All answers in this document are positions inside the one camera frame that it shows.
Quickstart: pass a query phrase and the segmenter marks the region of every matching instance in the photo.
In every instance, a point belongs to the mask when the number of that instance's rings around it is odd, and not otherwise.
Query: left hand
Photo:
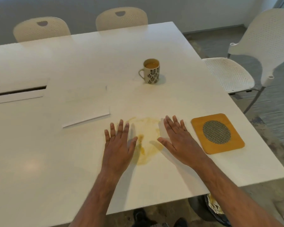
[[[136,148],[138,137],[134,137],[129,148],[127,147],[128,131],[129,123],[126,123],[123,130],[123,120],[120,120],[117,134],[113,123],[111,123],[111,136],[108,130],[104,131],[106,144],[101,171],[113,179],[120,179],[129,166]]]

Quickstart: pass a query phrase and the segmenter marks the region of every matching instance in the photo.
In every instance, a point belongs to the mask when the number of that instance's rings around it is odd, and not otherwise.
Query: metal mesh
[[[203,126],[203,133],[209,141],[215,144],[227,143],[231,138],[231,134],[227,126],[216,120],[205,122]]]

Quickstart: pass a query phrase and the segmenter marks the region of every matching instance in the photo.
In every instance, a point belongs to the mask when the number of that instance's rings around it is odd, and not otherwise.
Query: metal chair leg
[[[252,100],[252,102],[249,104],[249,106],[244,110],[244,114],[246,114],[247,111],[249,111],[249,109],[252,107],[252,105],[257,101],[257,99],[260,97],[261,93],[264,91],[266,87],[262,87],[256,94],[256,96],[254,97],[254,99]]]

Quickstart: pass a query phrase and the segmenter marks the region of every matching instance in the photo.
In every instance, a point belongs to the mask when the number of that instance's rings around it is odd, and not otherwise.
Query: right hand
[[[159,137],[158,141],[165,146],[176,159],[195,169],[202,164],[203,159],[208,158],[199,144],[187,131],[183,120],[179,123],[176,116],[173,116],[173,121],[166,116],[164,126],[171,143],[162,137]]]

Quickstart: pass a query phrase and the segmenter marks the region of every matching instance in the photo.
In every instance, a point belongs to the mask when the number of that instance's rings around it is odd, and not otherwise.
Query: white table
[[[143,84],[145,59],[161,84]],[[103,130],[133,116],[224,113],[246,146],[210,156],[238,186],[284,177],[284,168],[172,22],[0,46],[0,87],[49,78],[45,96],[0,104],[0,227],[72,221],[101,167]],[[62,92],[107,85],[111,116],[61,129]],[[108,214],[207,193],[166,150],[121,178]]]

